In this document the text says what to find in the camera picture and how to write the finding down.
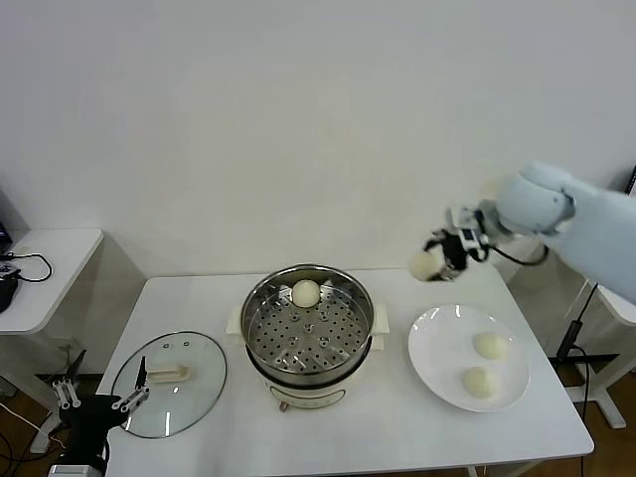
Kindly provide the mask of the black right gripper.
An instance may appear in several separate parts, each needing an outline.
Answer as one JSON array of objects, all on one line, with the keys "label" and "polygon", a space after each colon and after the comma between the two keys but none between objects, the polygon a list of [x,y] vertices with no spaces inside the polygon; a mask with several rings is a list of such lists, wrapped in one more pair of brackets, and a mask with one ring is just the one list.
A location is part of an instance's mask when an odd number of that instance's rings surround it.
[{"label": "black right gripper", "polygon": [[445,228],[435,230],[423,248],[442,246],[448,266],[429,276],[433,281],[454,281],[468,267],[489,259],[495,247],[497,212],[493,200],[482,200],[477,206],[448,207],[444,213]]}]

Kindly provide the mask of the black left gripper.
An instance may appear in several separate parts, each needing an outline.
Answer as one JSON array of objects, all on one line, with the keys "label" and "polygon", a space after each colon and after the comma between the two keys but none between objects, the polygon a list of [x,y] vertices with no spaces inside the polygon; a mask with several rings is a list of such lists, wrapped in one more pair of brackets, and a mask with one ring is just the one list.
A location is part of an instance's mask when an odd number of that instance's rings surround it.
[{"label": "black left gripper", "polygon": [[67,449],[59,465],[106,466],[110,457],[109,432],[123,424],[147,399],[146,360],[142,357],[133,392],[127,397],[93,395],[79,398],[75,379],[86,350],[81,350],[65,374],[53,381],[52,388],[60,408],[60,419],[70,430]]}]

